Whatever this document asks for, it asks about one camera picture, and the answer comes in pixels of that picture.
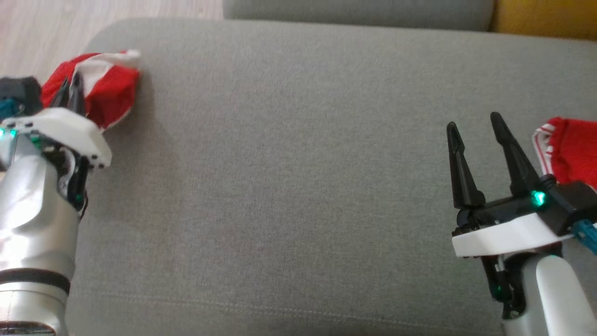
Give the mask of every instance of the white stripe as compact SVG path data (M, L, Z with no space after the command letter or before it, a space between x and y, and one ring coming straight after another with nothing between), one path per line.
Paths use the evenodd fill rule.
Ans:
M97 82L115 66L137 69L141 53L137 50L127 50L126 53L103 53L91 56L75 66L73 74L79 72L83 78L85 97L91 93Z
M541 128L537 129L531 138L533 142L533 148L539 158L541 164L541 171L543 174L553 174L552 169L552 151L553 147L549 145L549 139L555 126L551 124L545 124Z

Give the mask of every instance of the yellow cushion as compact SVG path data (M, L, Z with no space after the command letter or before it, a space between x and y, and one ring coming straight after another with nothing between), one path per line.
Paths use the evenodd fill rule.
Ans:
M496 0L491 30L597 40L597 1Z

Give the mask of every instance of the teal connector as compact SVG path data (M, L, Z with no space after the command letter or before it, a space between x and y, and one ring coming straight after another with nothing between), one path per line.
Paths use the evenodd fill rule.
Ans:
M19 113L17 102L12 98L0 100L0 120L14 117Z
M586 219L578 221L572 225L572 233L594 255L597 255L597 228L593 226L593 223Z

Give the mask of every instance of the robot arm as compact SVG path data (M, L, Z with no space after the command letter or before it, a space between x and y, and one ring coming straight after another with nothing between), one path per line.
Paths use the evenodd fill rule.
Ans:
M447 127L454 207L460 210L452 233L456 255L481 259L491 296L503 304L507 336L597 335L590 304L561 258L561 241L573 233L593 247L597 194L582 182L539 178L501 115L493 112L491 122L512 196L489 203L475 186L456 124Z
M66 108L0 129L0 335L67 335L85 181L112 153L97 126Z

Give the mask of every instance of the red sock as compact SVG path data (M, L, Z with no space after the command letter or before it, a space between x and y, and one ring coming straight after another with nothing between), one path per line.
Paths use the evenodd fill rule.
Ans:
M62 63L42 88L42 101L48 106L66 77L75 72L83 79L87 118L102 130L112 127L130 111L139 80L140 54L136 50L121 53L83 54Z
M533 144L543 173L558 182L583 181L597 188L597 123L553 118L535 132Z

